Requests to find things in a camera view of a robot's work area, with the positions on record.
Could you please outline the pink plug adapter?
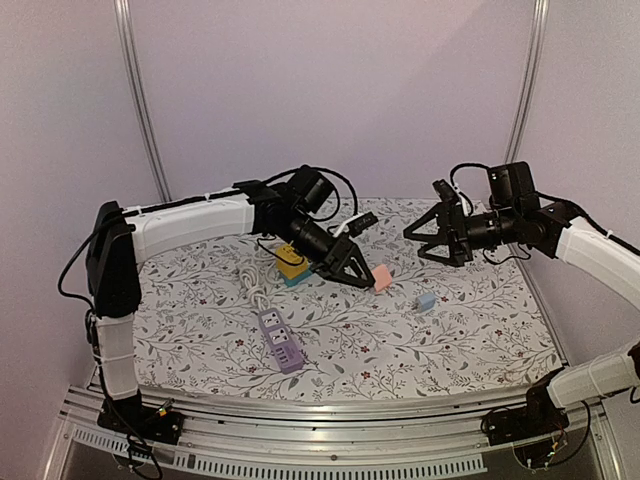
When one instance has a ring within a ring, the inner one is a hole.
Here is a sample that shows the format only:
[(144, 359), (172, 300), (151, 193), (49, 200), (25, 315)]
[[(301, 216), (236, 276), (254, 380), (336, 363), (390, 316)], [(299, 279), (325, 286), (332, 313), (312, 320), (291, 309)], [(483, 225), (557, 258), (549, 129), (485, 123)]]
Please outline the pink plug adapter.
[(375, 293), (380, 293), (387, 289), (393, 282), (392, 275), (388, 269), (388, 267), (384, 264), (380, 264), (376, 266), (372, 271), (372, 276), (374, 279), (374, 291)]

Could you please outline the teal power strip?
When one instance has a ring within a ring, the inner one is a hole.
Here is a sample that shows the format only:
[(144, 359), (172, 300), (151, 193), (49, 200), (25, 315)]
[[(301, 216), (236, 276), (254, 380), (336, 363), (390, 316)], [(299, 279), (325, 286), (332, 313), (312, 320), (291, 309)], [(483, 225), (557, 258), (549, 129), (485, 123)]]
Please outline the teal power strip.
[(309, 278), (312, 275), (312, 272), (307, 269), (301, 273), (299, 273), (298, 275), (289, 278), (287, 277), (284, 273), (281, 274), (281, 277), (284, 281), (284, 284), (289, 287), (295, 287), (296, 285), (300, 284), (301, 282), (303, 282), (304, 280), (306, 280), (307, 278)]

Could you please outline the yellow cube socket adapter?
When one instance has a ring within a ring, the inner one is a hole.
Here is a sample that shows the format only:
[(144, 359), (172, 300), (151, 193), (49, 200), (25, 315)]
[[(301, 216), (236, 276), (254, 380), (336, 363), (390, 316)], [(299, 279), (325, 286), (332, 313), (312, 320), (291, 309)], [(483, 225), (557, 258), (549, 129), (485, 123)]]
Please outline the yellow cube socket adapter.
[(289, 244), (283, 244), (276, 250), (276, 268), (289, 280), (308, 270), (308, 260), (299, 255)]

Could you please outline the purple power strip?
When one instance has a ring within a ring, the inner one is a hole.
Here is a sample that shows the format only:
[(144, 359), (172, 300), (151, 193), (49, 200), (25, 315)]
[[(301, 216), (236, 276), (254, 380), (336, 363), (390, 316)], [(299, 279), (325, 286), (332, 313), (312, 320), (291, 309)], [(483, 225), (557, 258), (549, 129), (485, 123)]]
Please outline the purple power strip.
[(289, 374), (300, 370), (304, 365), (303, 356), (280, 311), (276, 308), (262, 310), (257, 318), (262, 334), (281, 372)]

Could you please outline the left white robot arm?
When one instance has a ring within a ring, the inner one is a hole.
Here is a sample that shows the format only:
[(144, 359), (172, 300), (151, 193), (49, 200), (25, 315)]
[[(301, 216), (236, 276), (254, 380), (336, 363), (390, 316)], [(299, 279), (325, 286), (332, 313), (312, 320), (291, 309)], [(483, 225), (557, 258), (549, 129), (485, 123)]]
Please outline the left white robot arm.
[(326, 231), (314, 217), (335, 190), (333, 175), (302, 165), (170, 203), (125, 209), (110, 201), (100, 207), (91, 234), (75, 253), (85, 258), (88, 292), (58, 292), (88, 306), (88, 338), (104, 395), (114, 400), (108, 412), (126, 433), (141, 433), (149, 423), (146, 408), (138, 404), (133, 320), (142, 298), (139, 271), (152, 257), (214, 238), (271, 235), (309, 260), (324, 280), (373, 286), (356, 243), (344, 232)]

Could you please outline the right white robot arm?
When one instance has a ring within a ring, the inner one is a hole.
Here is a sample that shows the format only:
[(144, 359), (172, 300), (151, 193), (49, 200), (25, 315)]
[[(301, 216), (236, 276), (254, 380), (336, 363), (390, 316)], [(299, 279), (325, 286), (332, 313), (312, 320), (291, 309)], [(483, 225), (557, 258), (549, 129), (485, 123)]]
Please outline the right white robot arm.
[[(613, 290), (632, 306), (639, 304), (639, 251), (599, 226), (575, 202), (537, 191), (525, 162), (488, 167), (489, 211), (466, 213), (453, 180), (433, 187), (440, 201), (404, 229), (417, 241), (419, 257), (460, 267), (474, 251), (522, 244), (551, 259), (576, 267)], [(564, 410), (595, 397), (606, 397), (639, 385), (639, 343), (580, 365), (560, 369), (537, 381), (526, 404), (512, 413), (527, 436), (564, 426)]]

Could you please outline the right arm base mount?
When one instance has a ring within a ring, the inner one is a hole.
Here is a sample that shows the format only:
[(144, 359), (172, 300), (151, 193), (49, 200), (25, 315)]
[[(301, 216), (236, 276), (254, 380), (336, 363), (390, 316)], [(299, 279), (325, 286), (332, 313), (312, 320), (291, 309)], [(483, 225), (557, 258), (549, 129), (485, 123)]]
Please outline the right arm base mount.
[(569, 419), (563, 409), (554, 406), (547, 396), (528, 396), (521, 407), (498, 407), (486, 413), (481, 432), (491, 446), (517, 442), (564, 430)]

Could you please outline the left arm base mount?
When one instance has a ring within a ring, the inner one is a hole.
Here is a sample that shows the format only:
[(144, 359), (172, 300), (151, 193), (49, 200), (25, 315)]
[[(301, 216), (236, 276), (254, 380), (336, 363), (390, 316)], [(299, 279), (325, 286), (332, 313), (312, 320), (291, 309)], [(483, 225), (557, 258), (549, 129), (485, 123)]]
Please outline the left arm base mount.
[(114, 432), (136, 438), (176, 445), (182, 434), (185, 416), (171, 408), (161, 413), (159, 407), (142, 404), (138, 398), (103, 402), (97, 424)]

